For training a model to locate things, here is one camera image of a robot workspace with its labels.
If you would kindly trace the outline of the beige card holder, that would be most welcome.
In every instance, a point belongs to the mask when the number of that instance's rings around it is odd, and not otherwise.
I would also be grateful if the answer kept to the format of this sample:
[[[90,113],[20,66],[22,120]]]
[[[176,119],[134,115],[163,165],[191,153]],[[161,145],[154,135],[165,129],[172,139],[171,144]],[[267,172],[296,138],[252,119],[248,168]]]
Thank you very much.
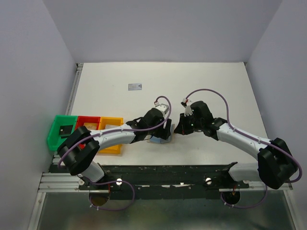
[[[174,129],[175,129],[175,124],[172,124],[171,128],[170,128],[170,136],[167,139],[151,137],[150,139],[147,140],[147,142],[148,143],[153,143],[153,144],[166,144],[166,143],[170,143],[172,141],[172,139],[173,139]]]

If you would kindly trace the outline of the silver credit card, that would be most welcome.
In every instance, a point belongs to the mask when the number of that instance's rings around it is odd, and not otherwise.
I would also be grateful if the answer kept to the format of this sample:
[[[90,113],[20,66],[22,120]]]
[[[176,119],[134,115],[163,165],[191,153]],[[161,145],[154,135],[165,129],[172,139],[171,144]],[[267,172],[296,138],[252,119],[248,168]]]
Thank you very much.
[[[142,84],[141,83],[128,84],[128,91],[139,91],[139,90],[142,90]]]

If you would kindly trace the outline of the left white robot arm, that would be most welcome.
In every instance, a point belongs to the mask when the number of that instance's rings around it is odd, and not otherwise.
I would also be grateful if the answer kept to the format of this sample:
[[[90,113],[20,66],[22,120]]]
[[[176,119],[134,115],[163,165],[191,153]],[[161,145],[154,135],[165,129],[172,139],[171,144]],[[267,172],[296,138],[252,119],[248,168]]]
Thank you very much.
[[[94,162],[95,155],[106,148],[144,141],[147,136],[168,139],[170,137],[171,108],[165,104],[157,105],[143,117],[128,121],[116,128],[89,130],[85,126],[77,128],[58,147],[62,163],[72,176],[82,175],[90,180],[95,189],[106,185],[105,172]]]

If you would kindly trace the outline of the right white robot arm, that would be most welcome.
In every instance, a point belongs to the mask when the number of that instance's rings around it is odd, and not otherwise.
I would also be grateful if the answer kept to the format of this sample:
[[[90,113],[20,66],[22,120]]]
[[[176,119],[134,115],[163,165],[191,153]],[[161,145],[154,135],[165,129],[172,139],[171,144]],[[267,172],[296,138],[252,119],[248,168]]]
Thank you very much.
[[[221,175],[223,186],[230,188],[240,181],[263,182],[269,188],[278,189],[290,181],[298,165],[291,159],[291,152],[280,138],[260,138],[231,127],[227,120],[213,117],[203,101],[192,103],[185,99],[181,103],[185,111],[179,116],[174,132],[189,135],[201,132],[205,136],[230,144],[254,159],[255,163],[234,163]]]

